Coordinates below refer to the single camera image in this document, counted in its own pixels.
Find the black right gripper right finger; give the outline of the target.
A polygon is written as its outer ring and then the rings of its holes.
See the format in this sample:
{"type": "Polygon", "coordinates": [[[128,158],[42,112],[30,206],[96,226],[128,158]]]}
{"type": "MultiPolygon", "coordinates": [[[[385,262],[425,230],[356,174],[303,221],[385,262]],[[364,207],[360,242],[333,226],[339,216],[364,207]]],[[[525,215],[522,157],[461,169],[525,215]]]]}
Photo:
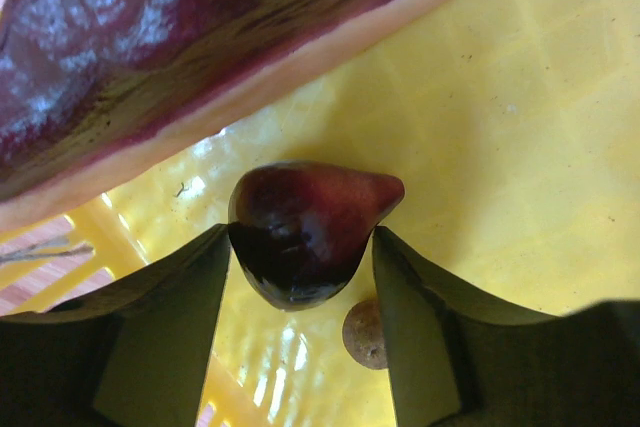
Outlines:
{"type": "Polygon", "coordinates": [[[373,235],[373,270],[401,426],[635,426],[639,304],[565,316],[492,295],[373,235]]]}

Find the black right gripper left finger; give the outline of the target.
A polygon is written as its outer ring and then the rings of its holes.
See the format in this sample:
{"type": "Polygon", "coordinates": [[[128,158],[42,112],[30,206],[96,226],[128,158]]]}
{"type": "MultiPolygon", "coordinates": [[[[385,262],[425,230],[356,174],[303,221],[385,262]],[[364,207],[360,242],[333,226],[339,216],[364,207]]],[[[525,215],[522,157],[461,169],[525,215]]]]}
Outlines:
{"type": "Polygon", "coordinates": [[[192,426],[227,279],[217,225],[44,313],[1,320],[5,426],[192,426]]]}

